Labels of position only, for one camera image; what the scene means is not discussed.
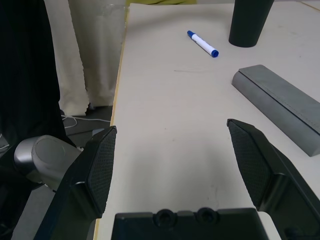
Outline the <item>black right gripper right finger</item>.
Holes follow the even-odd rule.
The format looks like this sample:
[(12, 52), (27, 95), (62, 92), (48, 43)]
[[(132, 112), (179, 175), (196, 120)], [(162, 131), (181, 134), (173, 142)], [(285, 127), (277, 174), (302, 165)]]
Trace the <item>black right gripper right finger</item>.
[(255, 126), (236, 119), (226, 125), (256, 210), (271, 217), (283, 240), (318, 240), (320, 200), (292, 162)]

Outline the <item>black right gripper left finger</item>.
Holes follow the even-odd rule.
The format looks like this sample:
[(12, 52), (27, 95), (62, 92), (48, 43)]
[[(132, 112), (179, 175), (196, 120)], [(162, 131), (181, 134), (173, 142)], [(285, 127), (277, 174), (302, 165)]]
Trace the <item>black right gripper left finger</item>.
[(98, 132), (66, 171), (35, 235), (36, 240), (85, 240), (105, 212), (117, 128)]

